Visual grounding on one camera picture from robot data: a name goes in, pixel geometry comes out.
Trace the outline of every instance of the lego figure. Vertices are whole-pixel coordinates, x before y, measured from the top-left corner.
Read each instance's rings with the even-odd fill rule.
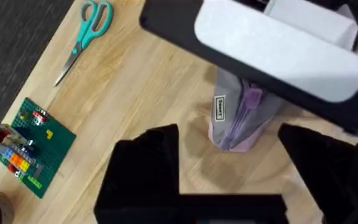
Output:
[[[40,126],[47,121],[46,112],[44,110],[41,111],[33,111],[32,114],[35,117],[35,125]]]

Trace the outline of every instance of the white label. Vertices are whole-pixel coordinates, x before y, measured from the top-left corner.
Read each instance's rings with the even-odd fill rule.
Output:
[[[215,96],[215,121],[224,121],[226,107],[225,107],[225,99],[226,95],[223,96]]]

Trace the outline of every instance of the wooden table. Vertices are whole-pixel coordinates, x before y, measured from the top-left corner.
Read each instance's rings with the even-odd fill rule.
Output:
[[[321,214],[276,137],[283,121],[357,142],[333,125],[288,105],[251,151],[223,153],[207,137],[215,67],[142,30],[143,0],[114,0],[108,32],[82,53],[53,87],[80,28],[76,0],[4,118],[13,120],[29,97],[76,135],[43,199],[0,164],[0,191],[15,207],[15,223],[95,223],[93,206],[109,155],[120,139],[177,123],[180,190],[281,193],[293,223],[319,223]]]

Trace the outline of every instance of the gray pencil case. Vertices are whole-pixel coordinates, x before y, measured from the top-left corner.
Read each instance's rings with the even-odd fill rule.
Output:
[[[281,98],[219,68],[209,138],[222,150],[246,152],[281,105]]]

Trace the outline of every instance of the yellow lego brick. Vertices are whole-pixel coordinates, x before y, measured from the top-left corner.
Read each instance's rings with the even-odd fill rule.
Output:
[[[27,171],[29,166],[30,166],[30,164],[28,162],[23,161],[22,164],[20,165],[20,169],[22,169],[25,172],[25,171]]]

